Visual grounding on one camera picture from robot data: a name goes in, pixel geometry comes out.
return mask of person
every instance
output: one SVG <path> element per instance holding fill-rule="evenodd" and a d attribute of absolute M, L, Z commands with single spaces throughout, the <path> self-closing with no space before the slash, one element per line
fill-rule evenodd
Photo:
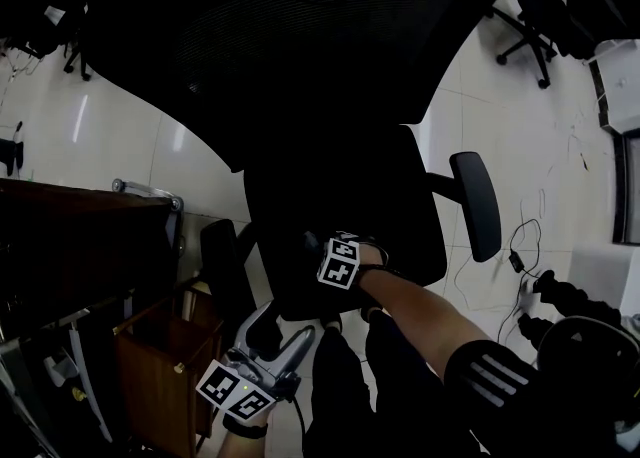
<path fill-rule="evenodd" d="M 305 458 L 466 457 L 480 444 L 492 456 L 616 455 L 613 421 L 588 393 L 546 377 L 444 298 L 381 266 L 376 247 L 360 245 L 360 255 L 376 412 L 339 316 L 323 318 Z M 264 438 L 247 440 L 228 434 L 219 456 L 262 456 Z"/>

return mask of chair base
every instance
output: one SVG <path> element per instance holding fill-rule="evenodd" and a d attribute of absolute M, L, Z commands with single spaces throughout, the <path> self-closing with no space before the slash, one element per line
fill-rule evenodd
<path fill-rule="evenodd" d="M 551 85 L 551 80 L 549 79 L 549 72 L 547 71 L 545 60 L 546 62 L 551 62 L 551 60 L 558 54 L 555 49 L 553 49 L 553 43 L 547 44 L 544 40 L 542 40 L 540 34 L 526 23 L 526 16 L 523 15 L 523 13 L 520 13 L 520 15 L 518 15 L 518 19 L 522 20 L 523 22 L 518 22 L 510 15 L 495 7 L 491 8 L 491 10 L 488 11 L 485 15 L 489 18 L 497 15 L 507 24 L 519 31 L 523 37 L 520 42 L 507 49 L 504 53 L 496 56 L 496 61 L 500 65 L 506 65 L 507 57 L 511 53 L 514 53 L 525 45 L 531 46 L 533 54 L 535 54 L 538 65 L 540 66 L 540 71 L 542 72 L 542 79 L 538 80 L 538 86 L 543 90 L 545 88 L 548 88 Z"/>
<path fill-rule="evenodd" d="M 84 81 L 89 81 L 91 79 L 91 74 L 87 73 L 87 62 L 84 56 L 82 55 L 82 49 L 79 42 L 73 48 L 73 51 L 71 52 L 71 56 L 69 57 L 69 60 L 67 60 L 67 63 L 65 64 L 63 70 L 67 74 L 71 74 L 74 71 L 73 63 L 76 61 L 76 58 L 78 57 L 78 55 L 80 55 L 80 73 L 82 74 L 82 79 Z"/>

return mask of chair seat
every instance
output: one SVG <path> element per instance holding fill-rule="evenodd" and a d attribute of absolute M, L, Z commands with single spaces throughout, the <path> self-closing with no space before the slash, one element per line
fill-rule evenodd
<path fill-rule="evenodd" d="M 286 147 L 265 147 L 244 176 L 260 254 L 285 319 L 362 306 L 357 289 L 317 282 L 322 257 L 305 244 L 307 232 L 322 240 L 336 231 L 373 236 L 389 252 L 389 267 L 420 285 L 444 277 L 440 221 L 408 127 L 298 133 Z"/>

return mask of white floor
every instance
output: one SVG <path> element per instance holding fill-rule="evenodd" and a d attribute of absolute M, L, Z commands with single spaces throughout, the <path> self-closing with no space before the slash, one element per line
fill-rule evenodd
<path fill-rule="evenodd" d="M 500 5 L 515 15 L 514 0 L 502 0 Z M 498 196 L 504 248 L 508 249 L 521 221 L 537 218 L 542 226 L 538 268 L 553 268 L 559 278 L 566 278 L 575 243 L 610 241 L 613 146 L 598 127 L 588 68 L 572 58 L 557 57 L 548 65 L 551 87 L 540 90 L 538 66 L 529 50 L 510 57 L 507 66 L 495 62 L 495 55 L 517 40 L 517 34 L 497 18 L 484 19 L 453 60 L 423 123 L 414 131 L 430 171 L 450 174 L 451 154 L 480 153 Z M 18 67 L 26 64 L 25 55 L 18 57 L 12 51 L 10 56 Z M 199 229 L 215 218 L 230 218 L 238 228 L 249 221 L 241 174 L 231 174 L 213 151 L 171 117 L 98 75 L 86 83 L 79 73 L 64 74 L 63 64 L 59 52 L 31 76 L 24 72 L 7 84 L 10 70 L 5 59 L 0 61 L 0 137 L 13 134 L 4 126 L 24 122 L 21 177 L 104 190 L 120 177 L 179 194 L 188 213 L 181 274 L 192 275 L 199 267 Z M 520 277 L 505 262 L 505 253 L 484 264 L 468 260 L 469 241 L 460 208 L 436 197 L 449 271 L 430 289 L 496 338 L 515 302 Z M 531 268 L 537 255 L 533 225 L 527 227 L 526 236 L 516 236 L 514 245 Z M 258 303 L 269 300 L 257 250 L 247 270 Z M 536 305 L 535 297 L 524 297 L 524 303 L 532 313 L 553 317 Z M 355 313 L 345 315 L 344 322 L 348 341 L 363 356 L 365 324 Z M 501 342 L 506 339 L 509 347 L 533 361 L 533 349 L 518 330 L 510 332 L 514 323 L 507 322 Z M 301 326 L 283 323 L 285 337 Z M 307 425 L 312 359 L 311 353 L 299 371 L 303 382 L 298 399 Z M 373 400 L 375 384 L 368 370 L 366 379 Z M 217 425 L 201 456 L 215 456 L 221 435 Z M 272 416 L 268 455 L 300 456 L 300 441 L 293 406 L 282 403 Z"/>

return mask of striped sleeve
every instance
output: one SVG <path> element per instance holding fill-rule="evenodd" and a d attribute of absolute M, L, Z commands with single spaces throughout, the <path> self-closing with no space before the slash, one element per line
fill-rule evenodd
<path fill-rule="evenodd" d="M 593 450 L 611 442 L 609 428 L 587 413 L 584 393 L 575 396 L 493 341 L 460 347 L 444 384 L 456 412 L 492 456 L 545 456 L 550 449 Z"/>

